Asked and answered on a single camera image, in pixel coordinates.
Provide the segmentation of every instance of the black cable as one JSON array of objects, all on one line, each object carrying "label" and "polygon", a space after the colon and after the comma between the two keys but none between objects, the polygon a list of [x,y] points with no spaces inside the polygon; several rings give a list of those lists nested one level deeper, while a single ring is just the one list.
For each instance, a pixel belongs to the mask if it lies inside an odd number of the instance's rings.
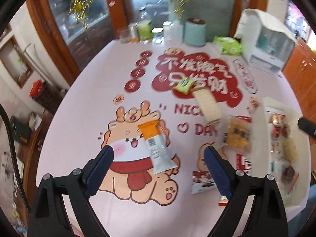
[{"label": "black cable", "polygon": [[10,154],[11,154],[11,159],[12,159],[12,164],[13,164],[13,171],[14,171],[14,175],[16,178],[16,182],[18,184],[18,189],[21,193],[21,197],[23,200],[23,203],[25,205],[25,208],[27,210],[28,213],[31,212],[31,207],[30,204],[27,201],[23,186],[22,186],[22,181],[21,181],[21,177],[20,177],[20,173],[19,173],[19,168],[18,168],[18,162],[16,161],[16,154],[15,154],[15,147],[14,147],[14,140],[13,140],[13,135],[12,135],[12,129],[10,126],[10,121],[8,118],[7,113],[5,112],[4,108],[2,107],[1,103],[0,103],[0,116],[4,122],[5,128],[7,130],[7,134],[8,134],[8,140],[9,140],[9,147],[10,147]]}]

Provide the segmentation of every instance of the red circle with chinese character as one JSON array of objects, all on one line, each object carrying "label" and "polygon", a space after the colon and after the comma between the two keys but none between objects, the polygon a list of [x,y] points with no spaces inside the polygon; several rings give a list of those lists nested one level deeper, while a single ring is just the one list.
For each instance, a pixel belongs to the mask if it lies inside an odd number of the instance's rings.
[{"label": "red circle with chinese character", "polygon": [[142,77],[145,74],[145,69],[137,68],[131,72],[131,76],[134,78]]},{"label": "red circle with chinese character", "polygon": [[153,55],[151,51],[144,51],[140,54],[140,56],[143,58],[149,58],[151,55]]},{"label": "red circle with chinese character", "polygon": [[148,63],[149,63],[149,60],[140,59],[140,60],[136,61],[136,66],[144,67],[144,66],[147,66]]},{"label": "red circle with chinese character", "polygon": [[126,92],[135,92],[139,88],[140,88],[140,81],[138,81],[137,79],[132,79],[128,81],[124,87]]}]

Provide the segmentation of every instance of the white tray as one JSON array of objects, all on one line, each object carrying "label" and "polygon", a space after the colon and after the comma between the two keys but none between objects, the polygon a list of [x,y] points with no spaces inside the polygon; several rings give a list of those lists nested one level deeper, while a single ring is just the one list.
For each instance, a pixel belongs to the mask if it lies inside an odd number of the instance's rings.
[{"label": "white tray", "polygon": [[268,129],[269,118],[265,107],[276,108],[286,113],[286,119],[290,126],[290,137],[293,138],[299,152],[299,159],[292,163],[294,169],[299,173],[295,191],[292,198],[284,204],[287,214],[296,210],[299,213],[305,208],[309,193],[311,176],[309,138],[297,126],[297,122],[302,115],[269,97],[264,97],[261,100],[261,105],[252,115],[253,146],[252,153],[249,156],[252,163],[251,175],[264,177],[271,172],[271,135]]}]

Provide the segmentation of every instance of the teal canister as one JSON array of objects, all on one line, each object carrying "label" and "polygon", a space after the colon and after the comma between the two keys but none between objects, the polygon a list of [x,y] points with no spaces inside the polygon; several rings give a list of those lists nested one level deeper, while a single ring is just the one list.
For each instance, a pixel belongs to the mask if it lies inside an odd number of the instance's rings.
[{"label": "teal canister", "polygon": [[204,46],[206,43],[205,21],[189,18],[185,23],[184,43],[189,46]]}]

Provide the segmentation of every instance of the pink tablecloth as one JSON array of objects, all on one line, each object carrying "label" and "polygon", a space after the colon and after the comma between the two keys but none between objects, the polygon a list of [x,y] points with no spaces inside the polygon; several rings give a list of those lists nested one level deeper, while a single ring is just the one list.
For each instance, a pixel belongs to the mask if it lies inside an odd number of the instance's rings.
[{"label": "pink tablecloth", "polygon": [[[265,96],[301,112],[282,73],[250,68],[239,56],[217,54],[211,44],[170,49],[113,41],[89,63],[59,107],[41,152],[37,185],[45,173],[56,177],[82,168],[102,144],[109,144],[115,163],[90,203],[112,237],[206,236],[223,207],[217,189],[191,194],[192,171],[205,169],[201,150],[216,141],[217,129],[205,125],[194,98],[171,89],[185,75],[211,88],[224,115],[250,117],[251,98]],[[153,119],[161,121],[178,164],[154,176],[137,127]],[[236,153],[225,153],[236,167]],[[74,220],[69,200],[65,203]],[[288,220],[298,212],[287,211]]]}]

